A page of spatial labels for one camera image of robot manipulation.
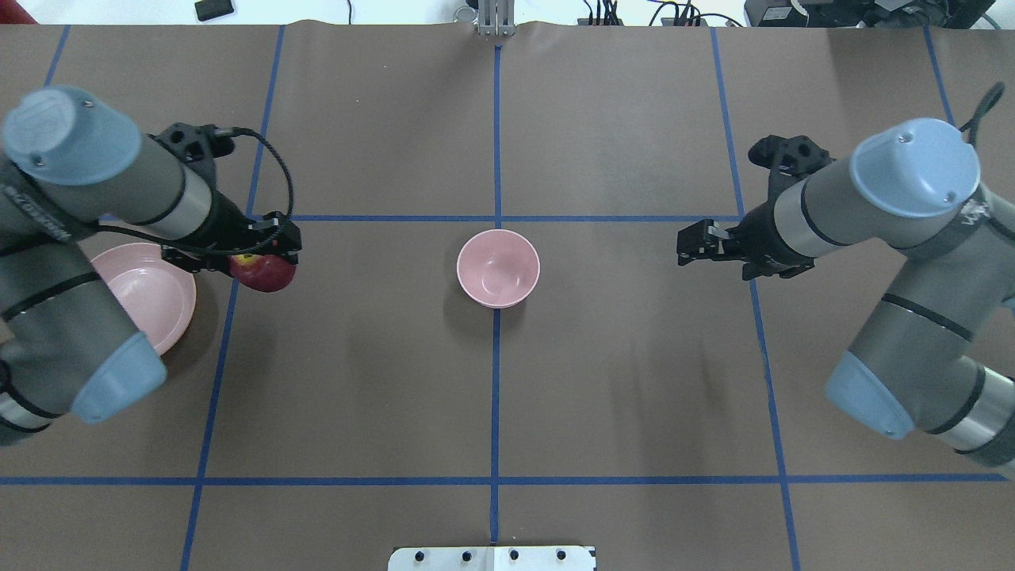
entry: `pink bowl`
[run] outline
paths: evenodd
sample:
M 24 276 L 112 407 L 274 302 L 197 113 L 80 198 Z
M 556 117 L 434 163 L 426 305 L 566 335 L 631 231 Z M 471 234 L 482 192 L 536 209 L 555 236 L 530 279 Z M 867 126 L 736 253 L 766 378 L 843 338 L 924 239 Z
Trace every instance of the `pink bowl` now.
M 487 229 L 470 237 L 457 266 L 465 293 L 493 309 L 520 303 L 539 281 L 539 254 L 524 235 L 510 229 Z
M 143 241 L 107 249 L 91 265 L 158 355 L 180 341 L 194 315 L 193 275 L 162 260 L 158 245 Z

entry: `red object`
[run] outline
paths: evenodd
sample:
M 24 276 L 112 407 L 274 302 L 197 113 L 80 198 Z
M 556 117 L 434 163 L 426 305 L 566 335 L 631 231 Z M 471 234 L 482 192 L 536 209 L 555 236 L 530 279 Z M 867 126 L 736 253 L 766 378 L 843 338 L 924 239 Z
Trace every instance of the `red object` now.
M 229 256 L 229 273 L 251 290 L 270 293 L 285 288 L 292 281 L 296 266 L 275 254 L 241 254 Z
M 14 0 L 0 0 L 0 23 L 39 23 Z

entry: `plate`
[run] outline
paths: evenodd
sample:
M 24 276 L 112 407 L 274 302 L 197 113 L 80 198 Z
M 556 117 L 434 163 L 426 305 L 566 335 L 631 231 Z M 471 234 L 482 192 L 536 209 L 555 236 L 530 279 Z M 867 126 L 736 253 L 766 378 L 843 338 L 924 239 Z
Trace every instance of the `plate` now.
M 161 247 L 124 243 L 95 256 L 91 265 L 158 355 L 180 341 L 194 316 L 197 285 L 192 274 L 162 260 Z

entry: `white label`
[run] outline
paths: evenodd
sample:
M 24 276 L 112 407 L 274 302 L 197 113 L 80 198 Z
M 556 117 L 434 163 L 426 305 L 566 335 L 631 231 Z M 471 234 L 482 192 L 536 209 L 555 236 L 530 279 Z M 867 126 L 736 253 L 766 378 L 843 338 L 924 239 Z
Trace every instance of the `white label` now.
M 793 6 L 787 6 L 785 8 L 768 8 L 764 11 L 764 17 L 762 20 L 785 20 L 790 17 L 790 13 L 793 11 Z

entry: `white mounting plate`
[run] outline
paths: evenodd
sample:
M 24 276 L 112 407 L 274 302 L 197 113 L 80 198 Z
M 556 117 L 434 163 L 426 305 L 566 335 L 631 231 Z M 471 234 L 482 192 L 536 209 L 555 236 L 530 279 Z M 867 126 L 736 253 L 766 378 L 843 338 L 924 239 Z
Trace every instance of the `white mounting plate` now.
M 402 548 L 391 554 L 388 571 L 596 571 L 595 554 L 596 548 L 581 546 Z

